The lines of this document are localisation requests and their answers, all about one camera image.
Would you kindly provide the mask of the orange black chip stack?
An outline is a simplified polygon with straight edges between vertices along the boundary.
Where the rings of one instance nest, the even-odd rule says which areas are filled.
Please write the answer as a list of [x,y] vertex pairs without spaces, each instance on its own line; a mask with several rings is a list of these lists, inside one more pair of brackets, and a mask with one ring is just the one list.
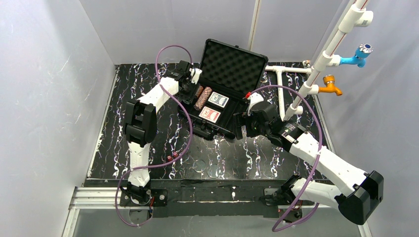
[[196,99],[198,99],[198,98],[201,96],[201,94],[202,94],[203,90],[204,90],[204,87],[200,85],[200,86],[198,87],[197,91],[196,91],[196,94],[195,94],[195,98],[196,98]]

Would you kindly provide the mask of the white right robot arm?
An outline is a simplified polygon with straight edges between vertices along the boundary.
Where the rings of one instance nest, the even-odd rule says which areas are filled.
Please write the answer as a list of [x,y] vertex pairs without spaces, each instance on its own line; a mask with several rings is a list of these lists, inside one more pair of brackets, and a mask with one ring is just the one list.
[[301,196],[306,179],[292,175],[279,189],[262,197],[267,205],[308,200],[339,210],[350,222],[364,224],[383,199],[384,177],[377,171],[367,173],[347,163],[319,142],[305,128],[293,121],[282,121],[275,107],[265,101],[252,106],[249,112],[233,115],[235,133],[242,138],[242,126],[246,135],[263,135],[273,145],[290,154],[317,164],[313,168],[325,175],[332,184],[310,181]]

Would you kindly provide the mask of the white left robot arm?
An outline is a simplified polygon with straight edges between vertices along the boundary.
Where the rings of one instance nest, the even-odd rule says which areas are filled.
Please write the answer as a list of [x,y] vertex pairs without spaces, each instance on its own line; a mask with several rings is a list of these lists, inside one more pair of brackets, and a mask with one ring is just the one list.
[[129,174],[122,193],[135,204],[146,205],[151,200],[147,189],[149,176],[150,145],[157,135],[157,112],[170,99],[175,102],[193,101],[201,69],[186,61],[180,61],[173,72],[164,74],[144,96],[135,102],[127,102],[124,134],[129,149]]

